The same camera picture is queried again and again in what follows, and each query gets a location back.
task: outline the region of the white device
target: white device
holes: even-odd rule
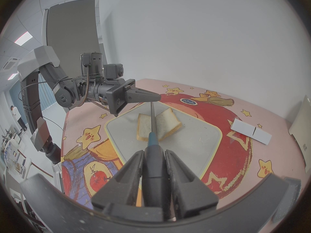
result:
[[[311,101],[307,96],[288,132],[296,139],[305,159],[305,170],[308,172],[311,168]]]

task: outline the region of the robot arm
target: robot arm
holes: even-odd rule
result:
[[[57,103],[66,108],[95,101],[108,105],[110,113],[117,117],[128,103],[155,102],[161,99],[157,93],[136,88],[134,79],[122,79],[122,64],[103,65],[101,53],[84,53],[80,59],[81,76],[73,79],[68,79],[51,46],[32,50],[17,67],[24,110],[33,134],[32,141],[36,149],[44,152],[53,163],[60,161],[60,148],[53,144],[42,116],[39,73],[52,89]]]

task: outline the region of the white wall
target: white wall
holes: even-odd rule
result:
[[[218,91],[293,121],[311,97],[311,43],[286,0],[99,0],[125,78]]]
[[[11,124],[17,129],[18,132],[20,132],[21,126],[19,125],[19,123],[14,119],[14,117],[12,116],[11,113],[11,106],[14,105],[11,95],[10,95],[10,91],[5,91],[4,92],[4,96],[5,96],[5,100],[6,103],[4,103],[4,100],[0,98],[1,101],[3,101],[3,106],[6,108],[6,115],[8,116],[8,118],[10,118]]]
[[[10,113],[10,108],[8,107],[8,104],[6,102],[4,92],[0,93],[0,125],[5,134],[5,129],[9,130],[11,125],[13,125],[18,130],[18,132],[20,130],[20,126],[17,127],[16,122],[14,122],[13,116]]]

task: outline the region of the table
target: table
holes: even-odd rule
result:
[[[288,133],[289,122],[282,117],[213,90],[151,79],[137,81],[136,87],[161,94],[162,103],[221,130],[220,144],[202,175],[202,181],[220,198],[217,208],[243,196],[270,172],[301,179],[303,189],[307,181],[303,156]],[[128,104],[122,113],[136,106]],[[91,196],[123,165],[105,131],[106,123],[114,118],[92,103],[66,115],[61,147],[65,194],[88,208],[93,208]],[[270,133],[270,143],[264,145],[232,131],[235,118]]]

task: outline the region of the cable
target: cable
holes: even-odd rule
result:
[[[53,81],[42,81],[42,82],[37,82],[37,83],[31,83],[29,85],[26,85],[23,89],[21,89],[21,91],[18,93],[17,97],[19,100],[21,100],[23,102],[22,99],[19,98],[19,94],[25,90],[27,87],[31,86],[31,85],[34,85],[34,84],[39,84],[39,83],[53,83],[53,82],[57,82],[58,80],[53,80]]]
[[[95,101],[92,101],[92,100],[91,100],[91,102],[92,102],[93,104],[96,104],[97,106],[99,106],[99,107],[103,108],[104,110],[106,110],[106,111],[109,111],[109,112],[110,112],[110,110],[109,110],[108,108],[105,108],[105,107],[104,107],[104,106],[102,106],[101,104],[96,103]]]
[[[82,106],[85,103],[85,101],[87,99],[87,94],[89,93],[89,85],[90,85],[90,66],[87,66],[86,90],[85,90],[84,98],[82,100],[82,103],[80,103],[78,105],[73,104],[74,106],[80,107],[80,106]]]
[[[58,127],[60,127],[61,130],[64,130],[64,129],[62,129],[62,127],[59,126],[56,122],[53,122],[52,120],[50,120],[50,119],[48,119],[48,118],[46,118],[46,117],[44,117],[44,116],[42,116],[42,117],[45,118],[45,119],[47,119],[47,120],[49,120],[49,121],[51,121],[52,123],[56,124]]]

